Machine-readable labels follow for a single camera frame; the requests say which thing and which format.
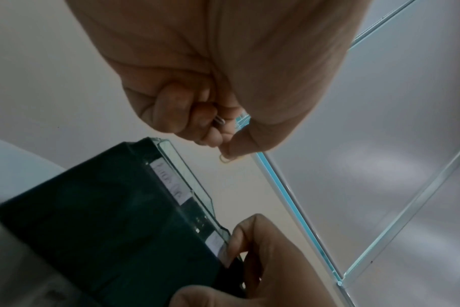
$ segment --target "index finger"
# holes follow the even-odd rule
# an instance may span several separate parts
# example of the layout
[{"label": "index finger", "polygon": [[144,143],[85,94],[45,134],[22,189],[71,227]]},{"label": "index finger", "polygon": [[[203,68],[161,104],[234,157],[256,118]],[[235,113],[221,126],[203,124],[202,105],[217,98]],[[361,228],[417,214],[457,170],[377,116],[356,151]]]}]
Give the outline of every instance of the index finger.
[{"label": "index finger", "polygon": [[228,242],[227,254],[234,259],[240,253],[252,250],[263,267],[269,263],[276,249],[285,248],[287,238],[266,217],[253,215],[240,222]]}]

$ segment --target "blue edge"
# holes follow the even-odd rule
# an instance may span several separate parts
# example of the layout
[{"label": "blue edge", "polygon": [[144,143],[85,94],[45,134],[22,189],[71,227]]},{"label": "blue edge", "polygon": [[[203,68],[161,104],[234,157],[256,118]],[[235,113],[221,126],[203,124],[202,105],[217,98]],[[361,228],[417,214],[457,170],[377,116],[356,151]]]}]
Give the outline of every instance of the blue edge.
[{"label": "blue edge", "polygon": [[[249,121],[250,121],[250,117],[248,115],[237,118],[237,129],[243,128],[244,126],[246,126],[249,123]],[[286,191],[286,188],[284,188],[284,185],[282,184],[281,180],[279,179],[279,177],[275,173],[275,171],[272,168],[271,164],[269,163],[269,161],[267,160],[267,158],[265,157],[265,155],[262,152],[258,152],[256,155],[257,155],[260,163],[262,163],[262,165],[264,166],[264,168],[267,170],[268,174],[272,178],[272,181],[274,181],[275,186],[279,189],[280,193],[284,197],[287,206],[292,210],[292,213],[297,218],[299,223],[302,225],[302,227],[303,227],[304,231],[306,232],[307,236],[311,239],[311,242],[313,242],[314,246],[316,247],[316,249],[321,254],[321,257],[323,257],[324,261],[328,265],[328,268],[331,270],[331,272],[335,276],[335,278],[337,280],[337,283],[338,283],[338,286],[341,286],[342,281],[343,281],[341,276],[338,274],[338,272],[336,271],[334,265],[331,263],[328,255],[325,253],[323,247],[321,246],[321,244],[317,240],[317,238],[314,235],[313,231],[311,230],[309,225],[306,223],[306,221],[302,217],[301,212],[299,212],[296,204],[292,200],[292,198],[289,195],[289,193]]]}]

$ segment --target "human hand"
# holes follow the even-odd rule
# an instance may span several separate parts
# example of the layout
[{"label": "human hand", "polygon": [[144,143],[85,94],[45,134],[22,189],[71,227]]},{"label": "human hand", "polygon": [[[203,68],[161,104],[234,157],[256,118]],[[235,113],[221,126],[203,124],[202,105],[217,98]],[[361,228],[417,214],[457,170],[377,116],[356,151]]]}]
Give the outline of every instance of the human hand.
[{"label": "human hand", "polygon": [[[273,148],[304,119],[369,2],[67,0],[144,122],[229,158]],[[252,119],[234,136],[243,109]]]},{"label": "human hand", "polygon": [[241,222],[228,243],[244,260],[247,299],[204,286],[179,290],[169,307],[331,307],[336,306],[301,251],[267,218],[254,215]]}]

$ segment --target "blue strip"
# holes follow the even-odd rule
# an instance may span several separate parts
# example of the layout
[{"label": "blue strip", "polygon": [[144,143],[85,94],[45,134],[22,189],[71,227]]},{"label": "blue strip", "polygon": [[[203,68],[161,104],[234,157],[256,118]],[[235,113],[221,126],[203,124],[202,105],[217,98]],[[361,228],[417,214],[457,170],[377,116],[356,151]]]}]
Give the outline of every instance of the blue strip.
[{"label": "blue strip", "polygon": [[301,223],[302,227],[306,231],[307,236],[311,239],[311,241],[313,242],[314,246],[317,248],[317,250],[321,254],[321,257],[323,257],[323,259],[325,260],[326,264],[330,268],[331,272],[333,272],[333,275],[335,276],[336,280],[338,281],[338,285],[341,285],[342,280],[341,280],[340,275],[338,274],[338,272],[336,271],[335,267],[331,263],[330,259],[328,258],[328,255],[326,255],[325,251],[321,247],[321,244],[316,239],[316,237],[315,237],[314,233],[312,232],[311,228],[306,223],[306,221],[302,217],[301,213],[297,209],[296,204],[294,204],[294,201],[292,201],[291,196],[289,195],[289,193],[287,193],[286,189],[284,188],[284,185],[281,183],[281,180],[279,179],[279,177],[277,177],[277,174],[272,169],[272,166],[270,165],[269,161],[267,160],[265,155],[263,153],[261,153],[261,152],[257,153],[257,157],[259,158],[260,163],[262,163],[262,165],[265,167],[265,169],[269,173],[270,177],[274,181],[275,186],[279,189],[280,193],[284,196],[284,199],[286,200],[287,205],[290,207],[290,209],[292,210],[294,215],[297,217],[297,220],[299,221],[299,223]]}]

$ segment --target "dark green folder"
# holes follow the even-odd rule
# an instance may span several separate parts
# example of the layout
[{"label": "dark green folder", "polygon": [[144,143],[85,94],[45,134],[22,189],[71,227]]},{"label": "dark green folder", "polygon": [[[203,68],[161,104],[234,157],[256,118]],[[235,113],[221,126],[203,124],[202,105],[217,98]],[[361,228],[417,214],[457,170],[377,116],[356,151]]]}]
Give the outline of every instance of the dark green folder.
[{"label": "dark green folder", "polygon": [[0,223],[102,306],[165,306],[193,284],[244,296],[241,260],[205,243],[227,230],[163,184],[161,158],[150,139],[122,143],[1,204]]}]

